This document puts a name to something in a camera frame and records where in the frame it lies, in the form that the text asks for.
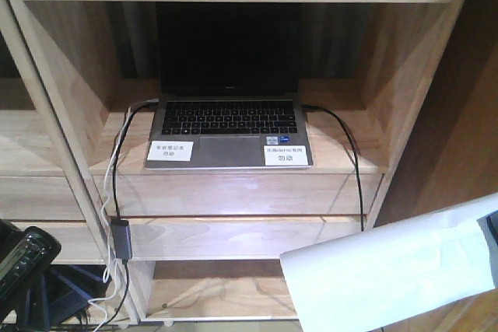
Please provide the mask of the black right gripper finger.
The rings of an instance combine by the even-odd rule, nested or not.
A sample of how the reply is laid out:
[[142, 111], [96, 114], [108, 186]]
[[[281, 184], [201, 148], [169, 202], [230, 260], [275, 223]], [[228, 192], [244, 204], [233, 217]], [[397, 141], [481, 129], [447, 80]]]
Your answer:
[[497, 268], [498, 268], [498, 251], [497, 251], [497, 213], [492, 213], [486, 217], [477, 220], [480, 229], [485, 237], [486, 244], [489, 248], [489, 263], [494, 287], [497, 288]]

